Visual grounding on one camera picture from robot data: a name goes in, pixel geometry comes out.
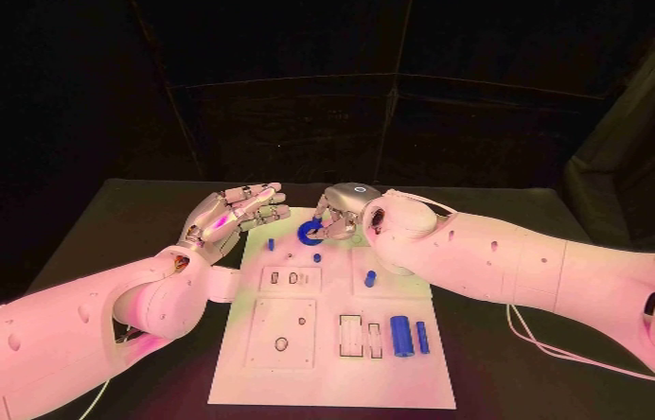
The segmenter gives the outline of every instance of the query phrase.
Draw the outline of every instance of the blue object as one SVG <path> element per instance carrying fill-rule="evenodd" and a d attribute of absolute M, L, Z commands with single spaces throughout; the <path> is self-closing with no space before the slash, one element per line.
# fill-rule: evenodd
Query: blue object
<path fill-rule="evenodd" d="M 374 271 L 368 271 L 368 274 L 365 275 L 365 286 L 368 288 L 373 288 L 373 285 L 375 283 L 375 272 Z"/>
<path fill-rule="evenodd" d="M 414 355 L 414 344 L 407 316 L 394 316 L 391 318 L 391 337 L 393 354 L 397 357 L 412 357 Z"/>
<path fill-rule="evenodd" d="M 324 225 L 321 224 L 321 219 L 312 219 L 311 221 L 306 221 L 298 228 L 298 238 L 306 245 L 315 246 L 322 242 L 321 239 L 308 237 L 308 233 L 315 229 L 321 229 L 322 227 Z"/>
<path fill-rule="evenodd" d="M 419 321 L 416 323 L 416 331 L 419 332 L 420 353 L 430 354 L 430 346 L 427 345 L 426 323 L 423 321 Z"/>

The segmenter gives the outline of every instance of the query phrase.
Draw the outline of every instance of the white robotic arm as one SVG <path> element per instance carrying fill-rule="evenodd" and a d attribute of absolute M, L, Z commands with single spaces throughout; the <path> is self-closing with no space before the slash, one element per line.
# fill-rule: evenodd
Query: white robotic arm
<path fill-rule="evenodd" d="M 0 420 L 44 415 L 198 324 L 208 299 L 231 302 L 240 271 L 212 266 L 240 231 L 290 215 L 280 184 L 214 193 L 178 245 L 0 307 Z M 117 340 L 113 318 L 133 327 Z"/>
<path fill-rule="evenodd" d="M 328 208 L 355 204 L 341 213 L 362 226 L 386 269 L 416 273 L 474 299 L 569 317 L 613 338 L 655 371 L 655 254 L 546 236 L 394 190 L 364 198 L 370 188 L 339 184 L 329 188 L 339 199 L 328 194 L 325 198 Z M 354 197 L 362 201 L 352 202 Z M 426 202 L 448 214 L 437 215 Z M 315 223 L 311 244 L 318 233 L 338 234 L 332 225 Z"/>

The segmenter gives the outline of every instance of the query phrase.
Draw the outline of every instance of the dark background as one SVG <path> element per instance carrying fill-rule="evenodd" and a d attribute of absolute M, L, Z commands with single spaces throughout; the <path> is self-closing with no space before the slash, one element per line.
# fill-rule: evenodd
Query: dark background
<path fill-rule="evenodd" d="M 0 300 L 111 177 L 557 188 L 654 35 L 652 0 L 3 1 Z"/>

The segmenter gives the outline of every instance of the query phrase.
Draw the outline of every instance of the small rectangular slot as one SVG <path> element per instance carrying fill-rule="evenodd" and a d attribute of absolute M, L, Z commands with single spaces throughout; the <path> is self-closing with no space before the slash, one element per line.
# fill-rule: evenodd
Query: small rectangular slot
<path fill-rule="evenodd" d="M 368 342 L 371 344 L 371 358 L 383 358 L 383 338 L 380 336 L 380 324 L 368 325 Z"/>
<path fill-rule="evenodd" d="M 339 316 L 339 355 L 342 357 L 364 357 L 365 346 L 362 344 L 362 316 L 342 314 Z"/>

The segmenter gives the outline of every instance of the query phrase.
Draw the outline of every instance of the table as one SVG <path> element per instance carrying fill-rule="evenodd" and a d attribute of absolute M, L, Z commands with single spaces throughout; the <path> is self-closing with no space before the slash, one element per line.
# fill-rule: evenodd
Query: table
<path fill-rule="evenodd" d="M 107 180 L 29 293 L 127 264 L 178 241 L 188 214 L 230 183 Z M 315 207 L 326 184 L 285 184 L 287 204 Z M 589 241 L 550 189 L 399 187 L 458 210 L 505 219 L 549 235 Z M 240 266 L 246 238 L 220 264 Z M 631 419 L 651 418 L 655 385 L 554 359 L 512 334 L 502 305 L 433 287 L 456 411 L 208 405 L 230 305 L 208 303 L 199 325 L 110 382 L 88 419 Z M 645 371 L 622 347 L 590 327 L 524 308 L 538 339 L 621 367 Z M 77 419 L 97 390 L 46 414 Z"/>

